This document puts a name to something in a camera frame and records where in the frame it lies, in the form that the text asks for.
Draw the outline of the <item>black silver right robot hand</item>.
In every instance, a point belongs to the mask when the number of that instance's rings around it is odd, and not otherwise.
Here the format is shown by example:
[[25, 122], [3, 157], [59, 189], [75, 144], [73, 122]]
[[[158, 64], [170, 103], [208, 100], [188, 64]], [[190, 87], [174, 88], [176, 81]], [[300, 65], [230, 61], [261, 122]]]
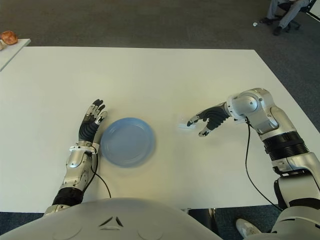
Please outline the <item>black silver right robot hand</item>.
[[226, 119], [230, 117], [230, 113], [226, 109], [226, 102], [222, 102], [213, 107], [198, 112], [187, 122], [187, 126], [197, 123], [199, 120], [206, 122], [205, 128], [199, 132], [200, 137], [206, 137], [211, 131], [219, 127]]

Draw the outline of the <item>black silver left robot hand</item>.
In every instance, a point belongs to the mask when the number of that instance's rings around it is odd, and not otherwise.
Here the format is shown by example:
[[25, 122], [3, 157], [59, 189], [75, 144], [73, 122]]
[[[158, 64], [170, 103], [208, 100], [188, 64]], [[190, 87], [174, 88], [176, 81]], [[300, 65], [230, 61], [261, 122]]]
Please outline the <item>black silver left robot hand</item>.
[[108, 116], [104, 101], [96, 99], [87, 109], [78, 131], [78, 141], [93, 143], [99, 126]]

